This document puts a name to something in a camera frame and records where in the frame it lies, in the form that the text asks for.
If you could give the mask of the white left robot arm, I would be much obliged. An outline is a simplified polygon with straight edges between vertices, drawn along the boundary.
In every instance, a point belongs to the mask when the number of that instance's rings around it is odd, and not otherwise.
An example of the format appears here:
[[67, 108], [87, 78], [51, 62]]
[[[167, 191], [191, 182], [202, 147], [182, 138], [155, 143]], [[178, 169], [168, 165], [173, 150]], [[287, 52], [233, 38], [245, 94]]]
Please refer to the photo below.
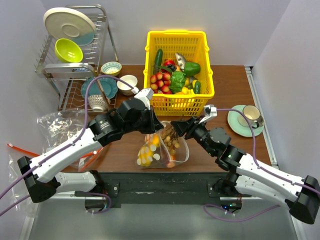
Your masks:
[[154, 134], [163, 127], [152, 107], [131, 98], [119, 108], [97, 115], [83, 130], [52, 150], [34, 158], [20, 158], [17, 163], [32, 202], [46, 201], [61, 192], [84, 192], [92, 196], [105, 193], [105, 183], [96, 170], [84, 173], [62, 170], [127, 133]]

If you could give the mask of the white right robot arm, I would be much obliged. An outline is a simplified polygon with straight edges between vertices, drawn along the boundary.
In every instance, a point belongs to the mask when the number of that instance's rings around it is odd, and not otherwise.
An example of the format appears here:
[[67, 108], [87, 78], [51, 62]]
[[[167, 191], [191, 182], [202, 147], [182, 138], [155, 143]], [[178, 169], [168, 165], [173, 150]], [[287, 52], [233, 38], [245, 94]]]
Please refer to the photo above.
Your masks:
[[292, 175], [267, 165], [231, 145], [231, 137], [221, 127], [211, 130], [195, 117], [172, 121], [180, 137], [194, 139], [215, 163], [229, 173], [223, 192], [230, 197], [237, 193], [269, 200], [286, 208], [297, 220], [313, 225], [320, 209], [320, 184], [316, 178]]

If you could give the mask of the brown longan bunch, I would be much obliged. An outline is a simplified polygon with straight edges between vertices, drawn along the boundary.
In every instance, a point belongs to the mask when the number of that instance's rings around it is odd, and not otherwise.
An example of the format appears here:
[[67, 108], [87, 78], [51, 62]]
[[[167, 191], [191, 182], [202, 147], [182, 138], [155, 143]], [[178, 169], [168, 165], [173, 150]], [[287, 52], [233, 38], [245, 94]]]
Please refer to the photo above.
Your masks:
[[180, 148], [180, 142], [177, 132], [174, 130], [173, 126], [167, 124], [160, 133], [160, 137], [171, 156], [174, 156], [177, 149]]

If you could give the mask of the orange papaya slice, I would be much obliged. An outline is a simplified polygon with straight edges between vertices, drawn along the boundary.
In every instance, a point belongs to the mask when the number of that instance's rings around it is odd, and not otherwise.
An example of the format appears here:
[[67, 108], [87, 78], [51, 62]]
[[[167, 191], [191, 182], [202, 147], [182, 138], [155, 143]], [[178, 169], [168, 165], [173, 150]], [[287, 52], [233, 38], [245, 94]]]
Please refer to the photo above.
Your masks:
[[166, 167], [167, 168], [173, 168], [176, 166], [176, 156], [175, 155], [171, 155], [170, 158], [168, 159], [167, 163], [166, 163]]

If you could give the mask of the clear white-dotted zip bag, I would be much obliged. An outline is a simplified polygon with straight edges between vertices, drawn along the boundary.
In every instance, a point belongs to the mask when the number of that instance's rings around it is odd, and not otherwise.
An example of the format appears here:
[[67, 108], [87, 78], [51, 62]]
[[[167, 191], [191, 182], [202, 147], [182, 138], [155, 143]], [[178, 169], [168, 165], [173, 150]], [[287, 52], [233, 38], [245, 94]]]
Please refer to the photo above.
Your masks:
[[[164, 127], [167, 124], [171, 125], [170, 121], [162, 121], [161, 123]], [[161, 139], [160, 133], [162, 130], [156, 132], [159, 134], [159, 137], [160, 137], [160, 146], [159, 147], [155, 147], [154, 145], [149, 144], [149, 138], [150, 138], [150, 135], [152, 135], [152, 134], [145, 135], [144, 144], [142, 145], [142, 147], [148, 147], [153, 152], [153, 157], [152, 157], [153, 161], [150, 166], [143, 167], [143, 166], [138, 166], [136, 163], [136, 161], [137, 161], [136, 160], [135, 164], [138, 168], [140, 168], [140, 169], [169, 169], [169, 168], [167, 168], [166, 163], [169, 160], [171, 155], [170, 155], [169, 151], [167, 150], [163, 140]], [[189, 156], [190, 156], [190, 150], [189, 150], [189, 147], [188, 147], [185, 139], [183, 137], [179, 137], [179, 136], [178, 136], [178, 139], [179, 139], [179, 143], [180, 143], [180, 148], [178, 148], [176, 150], [175, 167], [187, 162], [189, 159]]]

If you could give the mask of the yellow bell pepper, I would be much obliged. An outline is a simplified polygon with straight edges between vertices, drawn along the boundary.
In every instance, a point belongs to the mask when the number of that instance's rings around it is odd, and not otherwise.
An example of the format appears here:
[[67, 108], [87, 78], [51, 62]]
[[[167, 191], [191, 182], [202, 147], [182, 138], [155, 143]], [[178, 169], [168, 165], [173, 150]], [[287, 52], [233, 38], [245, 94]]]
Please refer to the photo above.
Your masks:
[[137, 155], [137, 165], [149, 167], [153, 161], [153, 154], [154, 153], [147, 146], [141, 147]]

